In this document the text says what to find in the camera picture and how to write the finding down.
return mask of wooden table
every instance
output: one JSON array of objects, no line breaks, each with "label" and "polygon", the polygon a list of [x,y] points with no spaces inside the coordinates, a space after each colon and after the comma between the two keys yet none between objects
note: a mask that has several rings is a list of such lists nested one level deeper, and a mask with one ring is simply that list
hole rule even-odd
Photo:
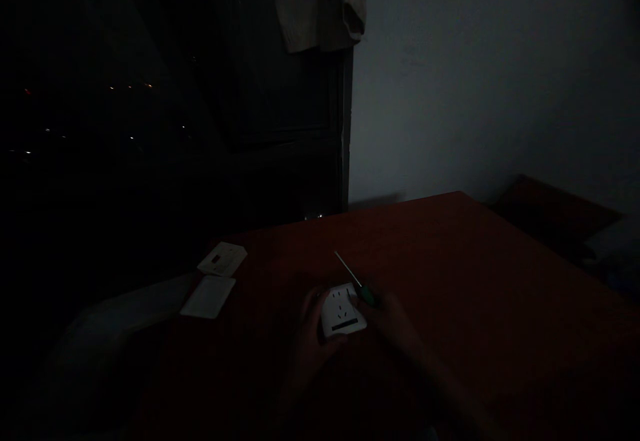
[{"label": "wooden table", "polygon": [[[216,320],[176,317],[132,423],[136,439],[222,439],[252,426],[304,293],[350,280],[334,250],[398,295],[424,341],[514,438],[604,430],[610,439],[637,400],[637,310],[464,193],[222,240],[249,254],[236,286]],[[417,387],[367,328],[309,387],[292,429],[409,437],[431,413]]]}]

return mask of electrical outlet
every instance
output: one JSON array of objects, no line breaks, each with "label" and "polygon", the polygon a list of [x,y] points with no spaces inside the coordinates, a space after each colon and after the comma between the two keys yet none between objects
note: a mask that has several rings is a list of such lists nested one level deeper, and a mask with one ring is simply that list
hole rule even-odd
[{"label": "electrical outlet", "polygon": [[329,291],[320,314],[325,338],[349,334],[367,327],[367,320],[351,304],[351,296],[356,296],[352,283],[335,286]]}]

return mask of hand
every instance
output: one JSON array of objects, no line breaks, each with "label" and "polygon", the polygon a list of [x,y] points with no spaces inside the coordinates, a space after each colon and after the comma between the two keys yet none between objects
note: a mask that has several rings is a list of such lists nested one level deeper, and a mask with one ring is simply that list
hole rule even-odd
[{"label": "hand", "polygon": [[351,301],[365,318],[406,356],[411,359],[420,356],[424,349],[424,344],[398,298],[390,292],[374,294],[377,300],[375,308],[358,298],[352,298]]},{"label": "hand", "polygon": [[320,344],[318,340],[320,312],[328,295],[328,291],[313,288],[302,303],[293,349],[280,393],[280,411],[286,411],[291,407],[323,364],[347,342],[345,335],[332,336],[324,344]]}]

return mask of screwdriver handle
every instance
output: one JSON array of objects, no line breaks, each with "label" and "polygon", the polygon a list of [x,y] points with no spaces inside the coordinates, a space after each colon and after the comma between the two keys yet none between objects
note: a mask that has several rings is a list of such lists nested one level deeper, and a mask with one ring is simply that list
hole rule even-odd
[{"label": "screwdriver handle", "polygon": [[375,298],[367,286],[363,286],[359,290],[360,298],[372,308],[375,308]]}]

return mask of white switch plate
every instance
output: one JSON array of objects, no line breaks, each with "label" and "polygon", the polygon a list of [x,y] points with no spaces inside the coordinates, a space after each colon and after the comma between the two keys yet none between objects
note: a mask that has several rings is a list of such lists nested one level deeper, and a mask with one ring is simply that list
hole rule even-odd
[{"label": "white switch plate", "polygon": [[205,274],[215,274],[216,276],[230,278],[246,257],[247,252],[242,246],[220,242],[198,264],[198,269]]},{"label": "white switch plate", "polygon": [[320,313],[325,338],[349,334],[367,327],[367,320],[351,304],[351,296],[356,296],[352,283],[335,286],[329,291]]}]

